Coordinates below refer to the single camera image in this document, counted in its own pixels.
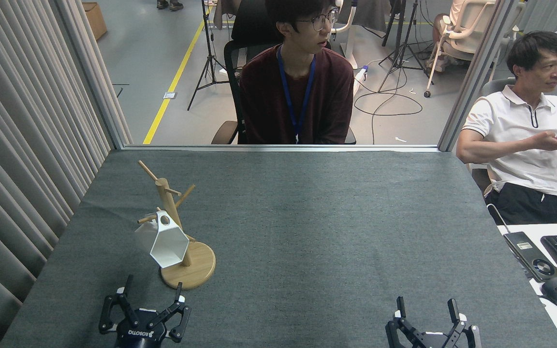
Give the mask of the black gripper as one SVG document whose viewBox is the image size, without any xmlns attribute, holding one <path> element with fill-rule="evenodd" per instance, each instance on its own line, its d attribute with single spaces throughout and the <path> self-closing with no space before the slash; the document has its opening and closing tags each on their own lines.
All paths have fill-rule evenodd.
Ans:
<svg viewBox="0 0 557 348">
<path fill-rule="evenodd" d="M 185 297 L 181 295 L 183 282 L 177 284 L 173 304 L 157 314 L 156 311 L 133 310 L 127 298 L 132 280 L 133 275 L 128 275 L 124 287 L 120 287 L 115 295 L 104 298 L 99 321 L 100 334 L 115 330 L 115 324 L 111 320 L 111 310 L 115 305 L 119 305 L 125 319 L 117 324 L 117 348 L 160 348 L 165 338 L 176 343 L 181 342 L 191 313 L 190 306 L 185 304 Z M 166 322 L 176 314 L 181 315 L 179 324 L 167 330 Z"/>
<path fill-rule="evenodd" d="M 423 341 L 420 332 L 406 320 L 407 313 L 405 312 L 404 298 L 398 296 L 396 298 L 396 311 L 393 319 L 385 325 L 389 347 L 405 348 L 400 343 L 398 337 L 398 332 L 401 332 L 412 344 L 412 348 L 456 348 L 462 334 L 465 335 L 469 348 L 481 348 L 480 328 L 476 325 L 469 325 L 467 317 L 458 310 L 455 299 L 449 299 L 447 306 L 451 322 L 454 325 L 450 333 L 447 335 L 424 334 Z"/>
</svg>

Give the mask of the person's right hand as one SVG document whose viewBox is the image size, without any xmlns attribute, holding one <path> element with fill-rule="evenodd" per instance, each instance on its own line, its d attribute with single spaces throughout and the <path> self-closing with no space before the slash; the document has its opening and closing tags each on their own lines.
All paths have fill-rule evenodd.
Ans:
<svg viewBox="0 0 557 348">
<path fill-rule="evenodd" d="M 553 132 L 544 131 L 531 138 L 533 148 L 540 150 L 554 151 L 557 150 L 557 137 Z"/>
</svg>

